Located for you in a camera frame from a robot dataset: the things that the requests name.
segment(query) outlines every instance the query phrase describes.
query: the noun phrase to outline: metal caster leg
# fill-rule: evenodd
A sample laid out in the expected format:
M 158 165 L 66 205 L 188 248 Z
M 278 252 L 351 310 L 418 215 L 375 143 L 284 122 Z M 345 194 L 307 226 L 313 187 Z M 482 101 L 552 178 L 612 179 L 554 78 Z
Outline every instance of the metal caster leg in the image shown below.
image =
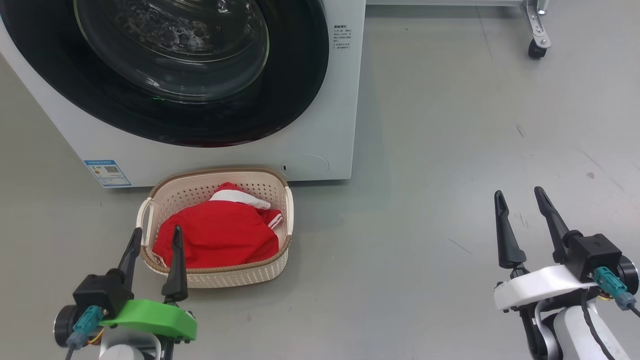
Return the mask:
M 542 26 L 542 21 L 540 21 L 538 0 L 523 0 L 520 9 L 527 19 L 527 25 L 533 35 L 533 41 L 529 44 L 529 57 L 532 59 L 543 58 L 547 49 L 551 47 L 551 40 Z

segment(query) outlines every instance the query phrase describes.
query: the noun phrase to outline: red fabric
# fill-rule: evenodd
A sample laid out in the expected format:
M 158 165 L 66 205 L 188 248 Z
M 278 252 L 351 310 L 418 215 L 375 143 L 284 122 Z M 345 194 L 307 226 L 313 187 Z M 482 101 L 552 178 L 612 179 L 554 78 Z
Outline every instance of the red fabric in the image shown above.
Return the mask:
M 235 190 L 228 186 L 224 189 Z M 153 251 L 171 266 L 173 229 L 180 225 L 187 268 L 266 260 L 279 250 L 278 236 L 268 226 L 279 214 L 277 210 L 257 210 L 238 202 L 203 202 L 167 219 L 160 227 Z

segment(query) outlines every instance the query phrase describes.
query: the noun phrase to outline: beige plastic basket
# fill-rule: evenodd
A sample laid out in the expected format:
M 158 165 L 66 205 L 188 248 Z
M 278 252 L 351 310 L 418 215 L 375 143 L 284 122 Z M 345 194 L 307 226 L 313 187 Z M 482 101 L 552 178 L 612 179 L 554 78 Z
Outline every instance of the beige plastic basket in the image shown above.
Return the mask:
M 211 198 L 219 185 L 230 182 L 240 189 L 271 203 L 282 212 L 283 224 L 274 230 L 280 251 L 259 263 L 223 268 L 187 269 L 190 288 L 226 288 L 255 284 L 280 275 L 289 255 L 293 231 L 293 198 L 287 182 L 276 173 L 261 168 L 221 168 L 201 170 L 169 177 L 159 183 L 140 206 L 136 225 L 142 227 L 141 255 L 147 266 L 164 276 L 169 268 L 152 252 L 160 225 L 178 211 Z

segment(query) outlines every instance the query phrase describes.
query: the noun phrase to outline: green bracket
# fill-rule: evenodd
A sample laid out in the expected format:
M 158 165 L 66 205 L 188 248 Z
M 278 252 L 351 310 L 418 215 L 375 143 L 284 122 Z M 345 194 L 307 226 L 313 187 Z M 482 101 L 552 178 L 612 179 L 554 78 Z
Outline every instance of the green bracket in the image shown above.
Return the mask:
M 117 318 L 103 320 L 100 325 L 119 325 L 167 338 L 182 338 L 189 341 L 196 340 L 198 332 L 198 323 L 185 310 L 144 299 L 127 301 Z

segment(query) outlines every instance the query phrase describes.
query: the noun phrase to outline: washing machine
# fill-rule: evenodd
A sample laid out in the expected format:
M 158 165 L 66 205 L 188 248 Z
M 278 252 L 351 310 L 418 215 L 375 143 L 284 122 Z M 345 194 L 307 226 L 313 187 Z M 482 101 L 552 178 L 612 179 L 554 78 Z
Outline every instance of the washing machine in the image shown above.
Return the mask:
M 0 51 L 104 187 L 238 166 L 348 179 L 364 13 L 365 0 L 0 0 Z

